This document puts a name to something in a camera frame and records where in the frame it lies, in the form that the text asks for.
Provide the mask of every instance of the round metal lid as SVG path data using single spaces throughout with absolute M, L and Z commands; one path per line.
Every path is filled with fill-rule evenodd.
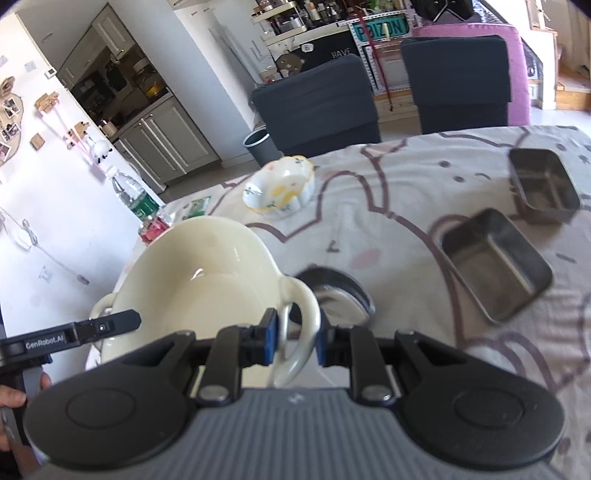
M 310 287 L 331 325 L 367 325 L 375 305 L 363 287 L 344 272 L 327 267 L 313 267 L 295 276 Z M 301 325 L 301 312 L 294 305 L 290 319 Z

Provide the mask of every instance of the wooden stairs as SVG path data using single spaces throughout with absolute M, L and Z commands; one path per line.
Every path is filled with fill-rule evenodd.
M 591 111 L 591 82 L 562 62 L 558 66 L 556 109 Z

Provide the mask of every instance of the square metal tray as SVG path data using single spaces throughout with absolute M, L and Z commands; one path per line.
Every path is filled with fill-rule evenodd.
M 552 268 L 501 212 L 486 209 L 443 234 L 441 250 L 493 323 L 504 323 L 552 284 Z
M 570 223 L 581 200 L 555 152 L 514 148 L 509 152 L 509 163 L 520 214 L 528 223 Z

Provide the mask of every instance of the wooden decoration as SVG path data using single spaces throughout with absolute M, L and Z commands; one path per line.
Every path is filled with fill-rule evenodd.
M 14 79 L 2 82 L 7 91 L 12 89 Z M 0 166 L 10 160 L 18 151 L 21 144 L 21 122 L 24 107 L 22 99 L 10 92 L 0 98 Z
M 6 95 L 10 95 L 10 93 L 12 93 L 14 81 L 14 77 L 8 77 L 2 82 L 2 85 L 0 85 L 0 98 L 6 97 Z
M 55 107 L 57 103 L 57 98 L 60 96 L 59 93 L 53 92 L 51 95 L 44 93 L 39 97 L 39 99 L 35 102 L 35 106 L 37 110 L 40 112 L 47 113 L 49 110 Z
M 70 128 L 66 134 L 66 141 L 68 142 L 68 150 L 74 148 L 80 140 L 82 140 L 86 135 L 86 130 L 89 127 L 89 123 L 78 122 L 74 125 L 74 128 Z
M 45 140 L 39 134 L 35 134 L 35 136 L 31 139 L 31 145 L 35 150 L 39 150 L 43 145 L 45 145 Z

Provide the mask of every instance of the small floral bowl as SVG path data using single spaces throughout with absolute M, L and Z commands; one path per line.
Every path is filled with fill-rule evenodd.
M 300 155 L 266 164 L 246 184 L 242 200 L 247 208 L 283 218 L 301 210 L 314 193 L 314 165 Z

